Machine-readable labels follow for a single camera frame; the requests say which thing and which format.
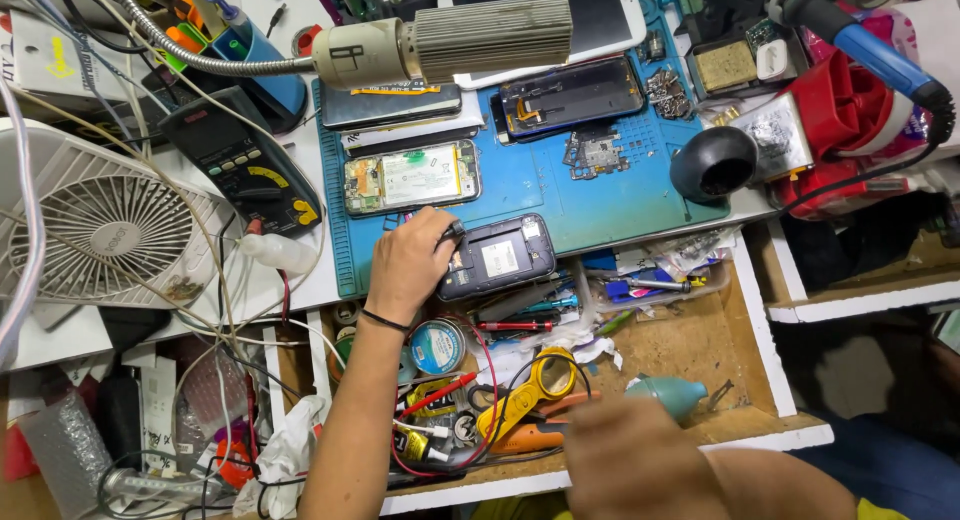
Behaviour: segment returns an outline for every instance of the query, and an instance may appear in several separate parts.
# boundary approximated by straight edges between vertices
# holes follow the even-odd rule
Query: black bracelet
[[[366,309],[366,308],[361,308],[361,309],[360,309],[360,312],[362,312],[363,315],[366,316],[367,318],[370,318],[370,319],[372,319],[372,320],[374,320],[374,321],[379,321],[380,323],[383,323],[383,324],[386,325],[387,327],[392,327],[393,329],[396,329],[396,330],[398,330],[398,331],[401,331],[402,333],[409,333],[409,332],[410,332],[410,327],[404,327],[404,326],[401,325],[400,323],[394,323],[393,321],[391,321],[391,320],[389,320],[389,319],[384,319],[384,318],[380,317],[379,315],[377,315],[377,314],[369,311],[369,310]]]

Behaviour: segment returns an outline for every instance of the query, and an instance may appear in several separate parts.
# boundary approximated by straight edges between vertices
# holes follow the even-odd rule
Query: blue pen holder
[[[247,25],[251,37],[249,45],[234,29],[227,27],[201,54],[225,61],[244,62],[277,61],[284,58],[257,26],[249,21]],[[246,48],[246,55],[232,48],[232,41],[237,41]],[[274,134],[292,130],[304,116],[307,104],[306,82],[299,75],[224,79],[234,80],[235,83],[231,85],[243,88],[267,120],[270,132]]]

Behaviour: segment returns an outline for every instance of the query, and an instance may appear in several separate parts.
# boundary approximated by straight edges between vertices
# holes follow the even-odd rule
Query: red screwdriver
[[[533,321],[481,321],[477,323],[481,331],[553,331],[553,322],[534,319]]]

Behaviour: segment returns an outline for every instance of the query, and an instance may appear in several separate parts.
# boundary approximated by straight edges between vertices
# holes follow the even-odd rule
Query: digital multimeter
[[[269,132],[239,86],[210,97]],[[264,233],[296,237],[323,220],[320,199],[286,151],[210,100],[199,98],[177,109],[159,122],[159,129],[238,213],[262,221]]]

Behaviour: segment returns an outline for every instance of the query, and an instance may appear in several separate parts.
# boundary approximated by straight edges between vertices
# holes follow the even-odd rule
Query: blue silicone repair mat
[[[656,0],[638,0],[647,30],[658,29],[665,40],[667,58],[641,63],[634,50],[628,52],[641,82],[657,69],[678,70],[680,58],[673,44],[664,13]],[[680,81],[690,95],[683,74]],[[313,82],[315,105],[320,106],[319,80]],[[546,221],[550,239],[558,254],[575,252],[598,244],[619,241],[722,219],[729,204],[706,207],[686,201],[670,183],[669,166],[673,151],[681,148],[703,127],[693,120],[666,120],[646,105],[637,114],[619,118],[613,127],[630,160],[624,171],[600,174],[595,179],[574,181],[570,167],[563,164],[569,132],[533,143],[503,146],[490,120],[490,96],[496,86],[478,91],[481,111],[488,124],[474,137],[483,190],[475,201],[451,207],[467,229],[526,213],[538,213]],[[340,134],[330,132],[317,119],[323,185],[327,214],[333,234],[337,287],[342,297],[362,295],[370,286],[374,244],[383,234],[386,215],[353,218],[344,207],[344,162],[346,155]]]

